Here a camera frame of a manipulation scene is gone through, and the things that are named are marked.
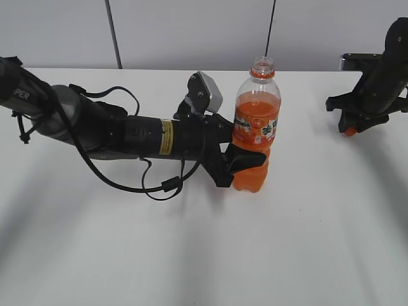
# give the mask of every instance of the black robotic arm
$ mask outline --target black robotic arm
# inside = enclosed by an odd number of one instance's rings
[[[119,106],[89,99],[102,98],[114,89],[130,93],[123,87],[91,94],[72,84],[50,86],[21,64],[17,57],[0,57],[0,105],[13,110],[22,141],[28,143],[29,135],[37,131],[74,145],[91,170],[112,187],[134,193],[179,190],[199,164],[217,187],[229,187],[235,172],[261,166],[265,161],[264,154],[231,143],[233,124],[217,114],[221,93],[214,81],[200,71],[188,81],[188,93],[173,116],[176,120],[163,120],[138,116],[139,105],[135,115],[128,115]],[[33,124],[28,131],[24,129],[23,117]],[[220,143],[229,143],[226,152],[221,152]],[[196,164],[186,175],[146,189],[112,182],[91,161],[147,157],[192,160]]]

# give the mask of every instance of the robotic arm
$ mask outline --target robotic arm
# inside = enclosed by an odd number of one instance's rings
[[[389,114],[408,112],[408,18],[395,21],[387,32],[381,54],[344,54],[343,70],[363,72],[352,92],[330,97],[326,109],[342,110],[339,132],[352,136],[388,122]]]
[[[200,71],[189,79],[188,93],[173,116],[175,120],[162,120],[138,116],[139,105],[135,115],[128,115],[119,106],[89,99],[101,98],[115,89],[130,93],[123,87],[91,94],[72,84],[69,87],[50,86],[22,68],[21,64],[17,57],[0,57],[0,105],[13,110],[13,116],[18,119],[21,140],[28,143],[29,135],[37,131],[74,145],[91,170],[112,187],[134,193],[180,190],[182,182],[194,173],[199,164],[203,165],[217,187],[229,187],[235,172],[261,166],[265,161],[264,154],[243,150],[231,143],[233,124],[217,114],[222,103],[221,93],[215,82]],[[23,117],[33,124],[27,132]],[[229,143],[225,152],[221,152],[220,143]],[[145,160],[146,157],[192,160],[196,164],[185,176],[174,177],[162,182],[162,186],[146,189],[112,182],[91,161]]]

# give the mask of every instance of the orange gripper tip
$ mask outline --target orange gripper tip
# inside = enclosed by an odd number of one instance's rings
[[[344,132],[344,134],[346,134],[348,137],[352,137],[352,135],[354,135],[356,133],[357,133],[357,129],[356,129],[355,126],[352,126],[352,127],[348,128],[346,130],[346,132]]]

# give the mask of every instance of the orange soda bottle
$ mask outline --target orange soda bottle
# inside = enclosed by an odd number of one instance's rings
[[[256,193],[268,174],[270,146],[276,135],[281,95],[273,80],[275,66],[270,57],[256,58],[250,74],[237,94],[233,143],[245,150],[264,153],[266,161],[260,167],[235,173],[233,186]]]

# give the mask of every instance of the cable connector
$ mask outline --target cable connector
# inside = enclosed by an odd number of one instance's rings
[[[181,184],[181,179],[180,177],[173,177],[170,180],[165,180],[164,182],[161,182],[161,186],[163,187],[164,192],[168,192],[171,190],[174,190]]]

